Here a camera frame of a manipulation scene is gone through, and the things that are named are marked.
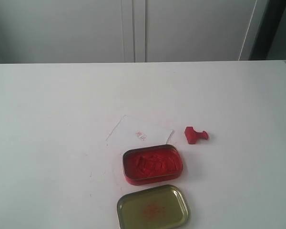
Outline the red ink pad tin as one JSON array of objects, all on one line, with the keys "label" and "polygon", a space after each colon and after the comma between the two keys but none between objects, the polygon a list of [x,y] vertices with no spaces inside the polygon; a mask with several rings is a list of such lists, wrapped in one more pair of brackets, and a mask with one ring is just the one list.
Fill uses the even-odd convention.
[{"label": "red ink pad tin", "polygon": [[131,185],[176,179],[182,171],[182,158],[173,145],[137,148],[123,154],[123,173]]}]

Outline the white paper sheet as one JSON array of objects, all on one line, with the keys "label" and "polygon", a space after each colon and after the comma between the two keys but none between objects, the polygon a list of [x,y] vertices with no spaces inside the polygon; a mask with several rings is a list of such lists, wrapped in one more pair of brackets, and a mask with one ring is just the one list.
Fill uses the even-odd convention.
[{"label": "white paper sheet", "polygon": [[170,128],[125,115],[110,132],[106,145],[122,151],[165,145],[173,133]]}]

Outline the red stamp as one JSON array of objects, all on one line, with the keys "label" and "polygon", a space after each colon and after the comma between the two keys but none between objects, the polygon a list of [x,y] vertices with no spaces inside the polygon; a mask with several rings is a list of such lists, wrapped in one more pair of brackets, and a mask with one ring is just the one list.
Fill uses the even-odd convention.
[{"label": "red stamp", "polygon": [[208,140],[209,136],[206,131],[197,132],[192,126],[187,126],[184,131],[188,144],[194,145],[200,139]]}]

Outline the dark vertical post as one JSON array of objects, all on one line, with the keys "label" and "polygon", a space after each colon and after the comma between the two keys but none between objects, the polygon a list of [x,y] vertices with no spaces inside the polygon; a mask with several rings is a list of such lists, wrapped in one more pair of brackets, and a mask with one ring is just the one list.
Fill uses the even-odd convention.
[{"label": "dark vertical post", "polygon": [[266,5],[249,60],[266,60],[286,8],[286,0],[269,0]]}]

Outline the white cabinet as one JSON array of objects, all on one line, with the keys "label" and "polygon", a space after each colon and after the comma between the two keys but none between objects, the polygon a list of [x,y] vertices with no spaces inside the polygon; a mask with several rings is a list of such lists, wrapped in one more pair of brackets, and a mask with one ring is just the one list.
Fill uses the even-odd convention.
[{"label": "white cabinet", "polygon": [[265,0],[0,0],[0,63],[247,60]]}]

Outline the gold tin lid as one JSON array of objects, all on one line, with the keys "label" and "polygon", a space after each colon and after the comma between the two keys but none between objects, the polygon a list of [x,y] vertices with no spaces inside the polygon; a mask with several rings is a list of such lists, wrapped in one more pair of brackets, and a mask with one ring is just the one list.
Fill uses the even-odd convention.
[{"label": "gold tin lid", "polygon": [[162,185],[122,196],[117,202],[121,229],[175,229],[189,218],[181,190]]}]

